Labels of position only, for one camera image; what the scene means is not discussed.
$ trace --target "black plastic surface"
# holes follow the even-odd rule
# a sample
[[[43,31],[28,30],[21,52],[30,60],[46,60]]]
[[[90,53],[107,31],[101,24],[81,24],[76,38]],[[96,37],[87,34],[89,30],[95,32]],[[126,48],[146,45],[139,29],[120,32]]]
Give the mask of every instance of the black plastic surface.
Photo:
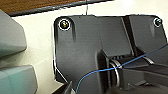
[[[67,81],[73,82],[73,89],[76,89],[78,81],[85,74],[109,68],[111,59],[125,63],[127,58],[135,58],[165,45],[163,27],[154,26],[155,18],[157,16],[153,15],[59,17],[54,22],[56,65]],[[62,19],[70,22],[70,29],[60,29],[58,24]],[[165,48],[164,56],[152,54],[148,57],[166,66],[167,52]],[[125,68],[147,65],[146,61],[141,59]],[[64,82],[61,75],[58,75],[58,72],[56,74],[56,80]],[[108,71],[89,75],[80,84],[78,94],[105,94],[110,89],[109,75]]]

